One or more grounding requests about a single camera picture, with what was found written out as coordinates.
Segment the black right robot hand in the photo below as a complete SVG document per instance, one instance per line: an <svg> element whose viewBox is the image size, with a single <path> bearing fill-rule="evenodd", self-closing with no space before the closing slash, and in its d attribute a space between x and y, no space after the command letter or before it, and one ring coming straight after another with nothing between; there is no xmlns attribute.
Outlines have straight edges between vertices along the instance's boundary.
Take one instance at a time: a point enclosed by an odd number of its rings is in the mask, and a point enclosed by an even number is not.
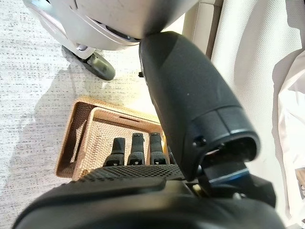
<svg viewBox="0 0 305 229"><path fill-rule="evenodd" d="M282 229L271 182L246 163L257 133L210 60L185 37L161 32L141 40L139 57L170 151L150 134L114 138L104 165L41 195L15 229Z"/></svg>

